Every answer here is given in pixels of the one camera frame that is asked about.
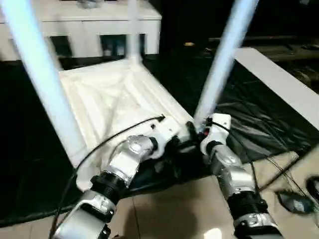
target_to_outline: black cable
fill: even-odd
[[[314,217],[315,225],[319,229],[318,211],[315,211]]]
[[[232,131],[230,131],[230,129],[226,128],[225,126],[222,126],[221,124],[219,123],[216,123],[214,121],[211,122],[212,124],[226,130],[227,132],[229,132],[229,134],[242,146],[248,160],[249,160],[249,164],[251,166],[251,170],[253,172],[253,177],[254,177],[254,181],[255,181],[255,189],[256,189],[256,192],[259,192],[259,186],[258,186],[258,181],[257,181],[257,176],[256,176],[256,169],[255,169],[255,166],[254,166],[254,163],[252,160],[249,159],[249,156],[248,156],[248,152],[247,152],[247,148],[246,146],[237,138],[237,136],[235,136]]]
[[[287,165],[285,168],[283,168],[282,171],[277,173],[272,179],[270,179],[265,185],[260,187],[260,192],[264,191],[266,188],[268,188],[271,184],[273,184],[278,178],[280,178],[283,174],[285,174],[287,171],[289,171],[293,166],[295,166],[300,160],[304,158],[306,154],[303,152],[303,155],[300,155],[296,159],[290,162],[289,165]]]
[[[275,161],[267,158],[267,160],[272,164],[274,165],[277,169],[279,169],[280,171],[284,171],[282,167],[280,167]],[[293,176],[291,175],[288,175],[286,172],[284,172],[284,176],[287,178],[287,179],[290,179],[294,185],[299,189],[299,191],[304,195],[304,196],[307,196],[305,194],[305,192],[302,190],[302,188],[298,185],[298,183],[294,180]]]
[[[115,151],[118,149],[118,147],[123,144],[125,142],[125,140],[122,140],[121,142],[119,142],[112,150],[111,154],[110,154],[110,158],[113,158]]]
[[[279,169],[279,173],[276,174],[271,180],[269,180],[265,185],[263,185],[261,188],[258,187],[258,181],[257,181],[257,176],[256,176],[256,169],[255,169],[255,166],[254,166],[254,163],[252,162],[252,160],[249,159],[248,157],[248,153],[247,153],[247,149],[245,147],[245,145],[226,127],[222,126],[221,124],[218,124],[216,122],[213,122],[212,121],[212,124],[218,126],[218,127],[221,127],[222,129],[226,130],[229,132],[230,135],[232,135],[232,137],[242,146],[242,148],[244,149],[245,151],[245,154],[249,160],[249,163],[250,163],[250,166],[252,168],[252,172],[253,172],[253,177],[254,177],[254,181],[255,181],[255,188],[258,192],[262,192],[264,191],[266,188],[268,188],[271,184],[273,184],[279,177],[281,177],[282,175],[285,175],[288,177],[288,175],[286,174],[286,172],[288,172],[297,162],[299,162],[301,160],[301,158],[303,158],[302,156],[305,155],[305,153],[303,152],[303,155],[296,158],[295,160],[293,160],[288,166],[286,166],[284,169],[281,168],[279,165],[276,165],[275,167],[277,167]],[[301,187],[296,183],[296,181],[290,177],[290,180],[295,184],[295,186],[301,191],[302,194],[306,195],[304,193],[304,191],[301,189]]]
[[[139,123],[137,123],[137,124],[135,124],[135,125],[133,125],[133,126],[130,126],[130,127],[126,128],[126,129],[124,129],[124,130],[122,130],[122,131],[120,131],[120,132],[114,134],[113,136],[111,136],[111,137],[105,139],[104,141],[102,141],[101,143],[99,143],[95,148],[93,148],[93,149],[81,160],[81,162],[79,163],[79,165],[78,165],[75,169],[73,169],[73,173],[72,173],[71,177],[69,178],[69,181],[67,182],[67,184],[66,184],[66,186],[65,186],[65,188],[64,188],[64,191],[63,191],[62,196],[61,196],[61,200],[60,200],[60,202],[59,202],[59,204],[58,204],[58,208],[57,208],[57,210],[56,210],[56,212],[55,212],[55,215],[54,215],[54,218],[53,218],[53,221],[52,221],[52,225],[51,225],[51,229],[50,229],[50,234],[49,234],[49,239],[53,239],[53,235],[54,235],[55,230],[56,230],[57,220],[58,220],[58,217],[59,217],[59,215],[60,215],[60,213],[61,213],[61,209],[62,209],[64,200],[65,200],[66,194],[67,194],[67,192],[68,192],[68,190],[69,190],[69,188],[70,188],[70,186],[71,186],[71,184],[72,184],[73,178],[77,175],[77,172],[78,172],[79,168],[83,165],[83,163],[84,163],[96,150],[98,150],[99,148],[101,148],[105,143],[109,142],[110,140],[112,140],[113,138],[117,137],[118,135],[120,135],[120,134],[122,134],[122,133],[124,133],[124,132],[126,132],[126,131],[128,131],[128,130],[130,130],[130,129],[132,129],[132,128],[135,128],[135,127],[137,127],[137,126],[139,126],[139,125],[141,125],[141,124],[143,124],[143,123],[145,123],[145,122],[152,121],[152,120],[161,121],[161,120],[163,120],[164,118],[165,118],[164,116],[152,117],[152,118],[149,118],[149,119],[146,119],[146,120],[144,120],[144,121],[141,121],[141,122],[139,122]]]

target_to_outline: beige floor tile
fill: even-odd
[[[117,206],[118,210],[109,228],[111,229],[111,238],[116,235],[127,236],[129,239],[138,239],[139,232],[134,211],[132,198],[122,199]],[[32,222],[30,239],[46,239],[51,228],[52,217]]]
[[[110,238],[116,235],[125,236],[127,239],[139,238],[132,198],[125,198],[119,201],[117,211],[109,223],[109,228],[111,229]]]
[[[23,223],[0,229],[0,239],[29,239],[31,223]]]
[[[203,239],[213,228],[222,231],[223,239],[232,238],[233,222],[212,177],[133,200],[141,239]]]
[[[62,218],[66,215],[63,213],[59,216],[58,223],[62,220]],[[30,239],[46,239],[49,236],[49,232],[52,225],[52,217],[47,217],[39,220],[32,221]]]
[[[289,163],[293,157],[276,157],[275,160],[284,167]],[[299,164],[297,164],[291,170],[291,175],[299,186],[307,193],[305,189],[306,179],[313,174],[319,174],[319,148],[316,148],[311,154],[304,158]],[[269,212],[275,219],[279,226],[280,231],[286,239],[318,239],[319,229],[316,227],[314,215],[301,217],[298,215],[291,214],[285,208],[283,208],[275,193],[278,189],[286,188],[289,186],[282,178],[279,182],[272,185],[268,190],[262,193],[263,198],[267,201],[269,206]]]
[[[280,167],[284,167],[293,159],[295,159],[296,156],[297,156],[296,153],[288,152],[278,156],[270,157],[270,159],[275,161]],[[275,174],[279,172],[279,169],[276,168],[273,164],[271,164],[268,160],[256,161],[254,162],[254,166],[256,169],[256,176],[257,176],[259,186],[263,186],[269,179],[271,179]],[[249,164],[245,164],[244,167],[248,172],[250,173],[252,172],[251,166]],[[290,188],[289,183],[284,177],[274,182],[268,188],[268,190],[275,190],[278,188]]]

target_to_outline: black tarp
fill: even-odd
[[[211,56],[179,52],[146,57],[144,64],[193,115],[211,61]],[[6,145],[0,172],[0,227],[4,227],[52,215],[72,167],[23,67],[1,65],[1,73]],[[217,111],[232,115],[231,130],[248,149],[250,160],[319,142],[313,126],[238,63]],[[228,143],[248,161],[241,145],[231,137]],[[210,173],[198,152],[164,160],[160,173],[155,172],[155,161],[143,163],[127,196],[158,191]],[[65,209],[79,195],[74,184]]]

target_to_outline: robotic leg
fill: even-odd
[[[111,233],[109,223],[116,205],[135,177],[140,163],[149,158],[159,158],[167,142],[179,130],[172,118],[153,125],[147,135],[129,136],[111,155],[106,169],[91,180],[76,206],[60,223],[55,239],[107,239]]]
[[[230,116],[214,114],[212,120],[230,128]],[[267,211],[267,203],[255,190],[255,183],[240,158],[226,145],[228,131],[212,125],[201,143],[201,151],[212,160],[213,174],[228,203],[239,239],[282,239]]]

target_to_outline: white pole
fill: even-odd
[[[141,60],[140,56],[140,31],[139,31],[139,8],[137,0],[128,0],[128,20],[130,34],[127,41],[127,57],[133,61]]]
[[[32,84],[75,167],[87,153],[86,143],[37,26],[31,4],[29,0],[0,0],[0,5]]]
[[[194,116],[197,128],[214,112],[234,63],[234,54],[242,44],[258,0],[237,0],[228,18],[214,61]]]

